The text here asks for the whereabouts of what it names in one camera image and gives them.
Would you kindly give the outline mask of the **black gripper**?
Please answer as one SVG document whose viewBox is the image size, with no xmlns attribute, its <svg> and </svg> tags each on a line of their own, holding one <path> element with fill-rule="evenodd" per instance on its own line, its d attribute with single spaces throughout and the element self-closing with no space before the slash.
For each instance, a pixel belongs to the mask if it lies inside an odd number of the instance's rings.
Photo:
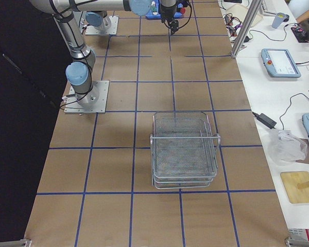
<svg viewBox="0 0 309 247">
<path fill-rule="evenodd" d="M 174 18 L 167 18 L 166 22 L 168 24 L 168 28 L 171 30 L 170 34 L 174 35 L 175 34 L 175 30 L 179 29 L 179 22 L 178 20 L 175 20 Z"/>
</svg>

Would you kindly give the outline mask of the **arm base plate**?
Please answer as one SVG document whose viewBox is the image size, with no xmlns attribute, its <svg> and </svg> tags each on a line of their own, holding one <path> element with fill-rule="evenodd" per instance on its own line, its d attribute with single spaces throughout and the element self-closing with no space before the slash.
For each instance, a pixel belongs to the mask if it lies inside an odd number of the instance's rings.
<svg viewBox="0 0 309 247">
<path fill-rule="evenodd" d="M 102 17 L 97 13 L 88 12 L 85 19 L 88 23 L 86 36 L 114 36 L 117 33 L 118 16 Z"/>
<path fill-rule="evenodd" d="M 106 112 L 109 81 L 93 81 L 93 89 L 84 97 L 82 95 L 75 96 L 75 91 L 70 86 L 69 94 L 72 97 L 68 97 L 64 103 L 65 114 L 104 114 Z"/>
</svg>

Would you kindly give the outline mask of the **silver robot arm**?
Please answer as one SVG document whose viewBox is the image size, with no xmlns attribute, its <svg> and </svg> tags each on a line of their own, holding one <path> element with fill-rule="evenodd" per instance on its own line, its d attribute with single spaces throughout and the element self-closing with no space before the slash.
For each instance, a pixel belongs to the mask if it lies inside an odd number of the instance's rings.
<svg viewBox="0 0 309 247">
<path fill-rule="evenodd" d="M 84 109 L 93 107 L 99 98 L 99 89 L 92 79 L 95 53 L 85 43 L 74 13 L 99 14 L 99 26 L 102 26 L 109 19 L 105 17 L 108 10 L 131 11 L 132 1 L 31 1 L 31 4 L 56 21 L 73 59 L 65 74 L 74 89 L 76 103 Z"/>
<path fill-rule="evenodd" d="M 178 15 L 185 13 L 182 1 L 124 1 L 131 12 L 151 19 L 160 19 L 173 34 L 179 30 Z M 109 16 L 106 11 L 88 11 L 85 34 L 88 36 L 113 36 L 117 33 L 118 16 Z"/>
</svg>

